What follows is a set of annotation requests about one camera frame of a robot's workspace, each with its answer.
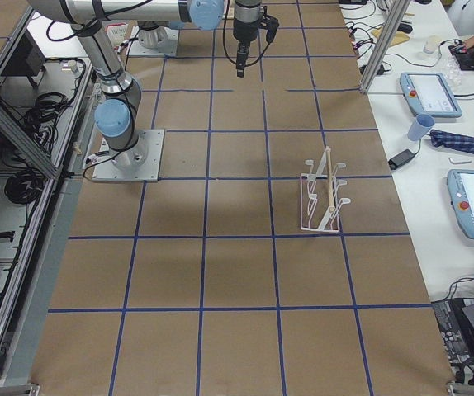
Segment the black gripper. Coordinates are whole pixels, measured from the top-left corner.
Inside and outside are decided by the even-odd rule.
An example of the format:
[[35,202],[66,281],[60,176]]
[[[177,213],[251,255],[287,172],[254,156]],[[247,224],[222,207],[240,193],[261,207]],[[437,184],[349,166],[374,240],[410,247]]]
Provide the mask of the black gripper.
[[259,19],[252,22],[244,22],[234,19],[233,37],[238,41],[236,54],[236,74],[238,78],[244,77],[246,62],[249,57],[249,48],[251,42],[258,37],[258,29],[260,27]]

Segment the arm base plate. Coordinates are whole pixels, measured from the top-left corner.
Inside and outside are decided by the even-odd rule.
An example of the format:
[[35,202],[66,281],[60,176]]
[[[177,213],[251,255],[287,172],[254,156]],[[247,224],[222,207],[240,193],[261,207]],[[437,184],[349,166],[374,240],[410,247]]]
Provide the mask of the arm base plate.
[[137,145],[121,153],[114,160],[116,154],[112,151],[97,160],[92,169],[93,182],[156,182],[159,178],[159,169],[164,146],[164,130],[138,130]]
[[136,40],[130,44],[130,56],[175,57],[177,54],[179,30],[166,26],[140,30],[138,26],[134,26],[131,37]]

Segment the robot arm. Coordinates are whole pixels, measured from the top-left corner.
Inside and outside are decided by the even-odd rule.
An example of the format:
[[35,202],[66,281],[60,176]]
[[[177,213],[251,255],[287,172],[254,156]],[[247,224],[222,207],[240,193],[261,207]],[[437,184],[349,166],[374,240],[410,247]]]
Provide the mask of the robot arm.
[[108,144],[109,162],[118,166],[127,155],[140,163],[143,152],[135,118],[141,88],[129,74],[102,23],[137,21],[163,27],[192,23],[212,31],[223,21],[222,1],[31,1],[30,6],[52,22],[69,24],[101,82],[105,100],[94,112],[96,127]]

